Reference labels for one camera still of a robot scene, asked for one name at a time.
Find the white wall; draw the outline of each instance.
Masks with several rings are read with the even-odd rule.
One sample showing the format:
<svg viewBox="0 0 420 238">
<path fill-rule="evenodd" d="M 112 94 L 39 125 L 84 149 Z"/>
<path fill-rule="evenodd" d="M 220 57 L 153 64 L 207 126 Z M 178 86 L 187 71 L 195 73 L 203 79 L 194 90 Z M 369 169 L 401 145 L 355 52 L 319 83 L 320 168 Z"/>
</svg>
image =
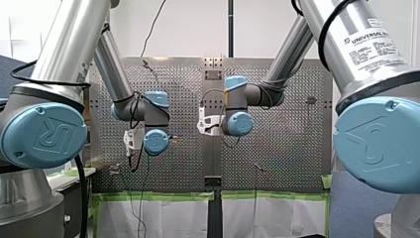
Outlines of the white wall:
<svg viewBox="0 0 420 238">
<path fill-rule="evenodd" d="M 123 56 L 139 56 L 160 0 L 123 0 L 111 28 Z M 227 52 L 227 0 L 167 0 L 145 56 L 220 57 Z"/>
<path fill-rule="evenodd" d="M 60 1 L 0 0 L 0 55 L 36 60 Z"/>
<path fill-rule="evenodd" d="M 227 0 L 167 0 L 146 56 L 219 57 L 228 51 Z M 412 62 L 418 0 L 372 0 L 402 54 Z M 123 0 L 112 10 L 111 27 L 123 56 L 139 56 L 158 0 Z M 35 57 L 41 50 L 58 0 L 0 0 L 0 55 Z M 273 58 L 295 19 L 288 0 L 235 1 L 235 57 Z M 317 58 L 316 46 L 308 58 Z"/>
</svg>

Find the aluminum tube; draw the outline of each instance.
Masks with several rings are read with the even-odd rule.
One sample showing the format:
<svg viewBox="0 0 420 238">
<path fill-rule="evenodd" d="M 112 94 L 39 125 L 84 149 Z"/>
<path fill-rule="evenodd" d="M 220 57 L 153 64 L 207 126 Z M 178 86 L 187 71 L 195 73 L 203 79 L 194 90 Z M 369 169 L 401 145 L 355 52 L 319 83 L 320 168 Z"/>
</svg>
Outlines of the aluminum tube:
<svg viewBox="0 0 420 238">
<path fill-rule="evenodd" d="M 308 24 L 303 17 L 298 16 L 264 81 L 272 84 L 278 82 L 279 79 L 292 77 L 299 69 L 313 42 Z"/>
<path fill-rule="evenodd" d="M 110 0 L 63 0 L 31 78 L 83 82 L 110 7 Z M 80 101 L 80 87 L 25 86 Z"/>
<path fill-rule="evenodd" d="M 305 19 L 316 41 L 334 9 L 343 0 L 301 0 Z M 418 78 L 367 1 L 349 4 L 331 24 L 324 55 L 342 94 L 337 111 Z"/>
<path fill-rule="evenodd" d="M 133 96 L 133 88 L 124 71 L 117 45 L 110 31 L 102 34 L 94 58 L 114 102 Z"/>
</svg>

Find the vertical metal post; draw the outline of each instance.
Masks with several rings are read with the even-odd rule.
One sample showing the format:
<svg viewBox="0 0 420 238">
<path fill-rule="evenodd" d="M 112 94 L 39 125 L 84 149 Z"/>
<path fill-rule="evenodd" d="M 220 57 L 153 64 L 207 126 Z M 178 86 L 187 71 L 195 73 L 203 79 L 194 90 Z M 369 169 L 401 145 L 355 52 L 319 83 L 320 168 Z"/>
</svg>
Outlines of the vertical metal post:
<svg viewBox="0 0 420 238">
<path fill-rule="evenodd" d="M 229 58 L 234 57 L 234 0 L 228 0 Z"/>
</svg>

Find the black cable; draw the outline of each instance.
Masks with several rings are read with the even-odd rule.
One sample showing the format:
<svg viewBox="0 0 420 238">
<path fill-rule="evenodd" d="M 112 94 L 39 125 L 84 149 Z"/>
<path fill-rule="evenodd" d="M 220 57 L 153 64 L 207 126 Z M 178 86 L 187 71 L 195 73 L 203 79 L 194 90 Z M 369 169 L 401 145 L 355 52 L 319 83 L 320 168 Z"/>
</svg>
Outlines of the black cable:
<svg viewBox="0 0 420 238">
<path fill-rule="evenodd" d="M 33 66 L 37 63 L 37 60 L 25 63 L 23 65 L 20 65 L 16 68 L 14 68 L 12 71 L 10 71 L 10 76 L 19 80 L 28 81 L 31 83 L 36 84 L 45 84 L 45 85 L 60 85 L 60 86 L 81 86 L 83 89 L 90 87 L 90 83 L 88 82 L 65 82 L 65 81 L 43 81 L 43 80 L 37 80 L 37 79 L 31 79 L 24 76 L 17 75 L 18 72 L 22 71 L 25 68 L 28 68 L 30 66 Z"/>
<path fill-rule="evenodd" d="M 166 2 L 166 0 L 163 0 L 163 1 L 161 2 L 160 7 L 158 8 L 158 11 L 157 11 L 157 15 L 155 16 L 155 19 L 154 19 L 154 21 L 152 22 L 151 30 L 149 31 L 149 34 L 148 34 L 148 36 L 146 37 L 145 44 L 143 45 L 143 51 L 142 51 L 142 54 L 140 55 L 140 58 L 141 58 L 141 59 L 143 58 L 143 55 L 145 54 L 146 47 L 147 47 L 147 45 L 148 45 L 148 40 L 149 40 L 149 38 L 152 36 L 152 32 L 154 31 L 155 23 L 156 23 L 156 22 L 157 22 L 157 20 L 158 20 L 158 16 L 160 15 L 161 9 L 163 8 L 163 5 L 164 5 L 164 3 L 165 3 L 165 2 Z"/>
<path fill-rule="evenodd" d="M 140 99 L 142 98 L 140 92 L 135 91 L 134 94 L 136 95 L 136 100 L 133 100 L 132 103 L 131 103 L 131 105 L 130 105 L 130 116 L 131 116 L 130 117 L 130 129 L 135 129 L 139 125 L 139 123 L 140 123 L 140 120 L 139 120 L 133 126 L 133 122 L 136 120 L 136 112 L 137 112 L 137 110 L 139 108 Z"/>
<path fill-rule="evenodd" d="M 151 157 L 148 155 L 148 166 L 146 170 L 145 179 L 143 180 L 142 190 L 141 190 L 141 195 L 140 195 L 139 217 L 142 217 L 143 194 L 145 192 L 146 183 L 148 182 L 150 173 L 151 173 Z M 146 238 L 146 234 L 148 233 L 148 227 L 146 226 L 146 223 L 142 219 L 139 219 L 139 224 L 137 226 L 137 237 L 140 238 L 140 225 L 141 224 L 145 226 L 145 233 L 144 233 L 143 238 Z"/>
<path fill-rule="evenodd" d="M 136 162 L 136 167 L 133 168 L 132 167 L 132 161 L 131 161 L 131 156 L 129 156 L 129 166 L 130 166 L 130 172 L 134 173 L 139 169 L 140 166 L 140 160 L 142 159 L 142 153 L 143 153 L 143 142 L 142 142 L 142 147 L 140 148 L 140 152 L 139 152 L 139 156 L 137 157 L 137 162 Z"/>
<path fill-rule="evenodd" d="M 303 16 L 303 12 L 302 12 L 302 10 L 300 10 L 300 9 L 297 7 L 297 1 L 298 1 L 298 0 L 291 0 L 291 5 L 293 6 L 293 9 L 294 9 L 294 11 L 296 11 L 296 13 L 297 13 L 297 14 L 299 14 L 300 16 Z"/>
<path fill-rule="evenodd" d="M 88 200 L 87 200 L 87 182 L 86 176 L 84 175 L 83 164 L 80 156 L 77 155 L 74 158 L 79 173 L 80 187 L 81 187 L 81 227 L 80 227 L 80 238 L 85 238 L 87 234 L 87 218 L 88 218 Z"/>
<path fill-rule="evenodd" d="M 328 64 L 325 59 L 324 47 L 325 47 L 325 41 L 327 39 L 328 30 L 330 29 L 331 24 L 334 22 L 337 16 L 340 15 L 340 13 L 344 9 L 346 9 L 346 7 L 349 6 L 349 4 L 356 1 L 358 0 L 344 0 L 343 2 L 341 2 L 334 9 L 333 13 L 331 13 L 331 15 L 328 17 L 327 21 L 324 23 L 324 26 L 322 26 L 321 34 L 319 35 L 319 40 L 318 40 L 318 55 L 319 55 L 319 60 L 324 65 L 324 67 L 327 68 L 327 70 L 330 70 L 330 69 L 328 68 Z"/>
<path fill-rule="evenodd" d="M 131 209 L 132 209 L 132 214 L 133 214 L 134 217 L 136 217 L 137 220 L 139 220 L 139 222 L 141 224 L 143 224 L 145 226 L 145 233 L 144 233 L 145 236 L 144 237 L 146 238 L 146 234 L 148 232 L 148 227 L 146 226 L 145 222 L 142 221 L 142 219 L 140 218 L 140 215 L 137 215 L 136 212 L 134 212 L 133 194 L 132 194 L 132 189 L 129 185 L 128 185 L 128 191 L 129 191 L 129 196 L 130 196 L 130 205 L 131 205 Z"/>
<path fill-rule="evenodd" d="M 111 31 L 111 27 L 109 26 L 109 23 L 105 23 L 104 28 L 102 29 L 101 35 L 103 35 L 104 33 L 108 31 Z"/>
<path fill-rule="evenodd" d="M 155 107 L 157 110 L 159 110 L 161 113 L 163 113 L 166 116 L 168 121 L 170 120 L 169 113 L 167 113 L 165 110 L 163 110 L 159 106 L 156 106 L 152 101 L 150 101 L 148 98 L 146 98 L 140 92 L 135 91 L 134 93 L 136 94 L 136 100 L 133 100 L 131 105 L 130 105 L 130 129 L 134 129 L 140 124 L 140 121 L 137 121 L 136 124 L 133 125 L 133 122 L 136 121 L 136 112 L 139 108 L 140 99 L 147 100 L 153 107 Z"/>
</svg>

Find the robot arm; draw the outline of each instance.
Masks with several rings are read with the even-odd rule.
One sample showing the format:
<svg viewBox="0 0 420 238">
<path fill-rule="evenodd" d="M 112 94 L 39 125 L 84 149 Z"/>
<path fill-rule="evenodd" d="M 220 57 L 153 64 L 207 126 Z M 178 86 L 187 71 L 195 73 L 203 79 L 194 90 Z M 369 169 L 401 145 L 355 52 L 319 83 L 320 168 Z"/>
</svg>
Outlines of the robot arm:
<svg viewBox="0 0 420 238">
<path fill-rule="evenodd" d="M 13 88 L 0 114 L 0 161 L 46 169 L 79 153 L 87 135 L 81 92 L 93 55 L 114 101 L 114 117 L 146 122 L 144 143 L 150 155 L 167 148 L 166 93 L 146 92 L 137 100 L 110 32 L 102 34 L 118 2 L 62 1 L 31 79 Z"/>
<path fill-rule="evenodd" d="M 145 151 L 156 156 L 166 150 L 169 145 L 169 103 L 166 92 L 147 91 L 144 96 L 135 94 L 109 28 L 104 29 L 99 39 L 94 59 L 114 102 L 111 108 L 113 117 L 127 122 L 145 121 Z"/>
<path fill-rule="evenodd" d="M 263 81 L 250 84 L 243 76 L 225 79 L 226 117 L 222 129 L 226 135 L 245 136 L 252 131 L 254 122 L 248 106 L 272 107 L 283 102 L 287 81 L 299 70 L 313 42 L 305 19 L 298 16 Z"/>
<path fill-rule="evenodd" d="M 281 104 L 287 81 L 315 39 L 321 62 L 341 92 L 334 135 L 340 161 L 353 176 L 374 188 L 420 192 L 420 133 L 415 130 L 420 128 L 420 104 L 375 96 L 419 81 L 420 70 L 404 60 L 367 1 L 302 0 L 300 6 L 304 18 L 297 17 L 261 83 L 250 85 L 243 76 L 225 79 L 225 134 L 251 132 L 248 106 Z"/>
</svg>

